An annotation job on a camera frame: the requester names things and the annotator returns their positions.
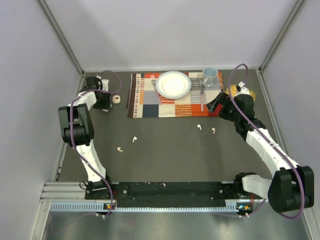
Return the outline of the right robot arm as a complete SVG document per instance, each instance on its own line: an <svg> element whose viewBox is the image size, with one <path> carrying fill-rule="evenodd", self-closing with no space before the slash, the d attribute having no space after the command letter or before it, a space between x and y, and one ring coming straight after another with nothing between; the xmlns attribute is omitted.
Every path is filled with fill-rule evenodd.
<svg viewBox="0 0 320 240"><path fill-rule="evenodd" d="M238 174L239 182L233 185L237 197L256 194L268 200L277 213L313 207L314 171L288 157L272 139L267 127L255 117L251 95L231 98L221 91L206 107L209 112L217 112L220 118L234 123L236 132L255 150L272 175L272 179L265 179L255 173Z"/></svg>

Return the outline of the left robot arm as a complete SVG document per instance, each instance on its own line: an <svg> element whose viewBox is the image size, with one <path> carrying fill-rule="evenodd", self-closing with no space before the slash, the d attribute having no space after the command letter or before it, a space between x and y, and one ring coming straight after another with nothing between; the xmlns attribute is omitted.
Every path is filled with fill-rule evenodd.
<svg viewBox="0 0 320 240"><path fill-rule="evenodd" d="M76 151L86 170L87 183L79 184L85 190L85 199L109 199L114 187L94 147L95 131L90 116L92 108L105 112L111 109L109 81L99 75L87 77L85 81L75 100L58 108L61 137Z"/></svg>

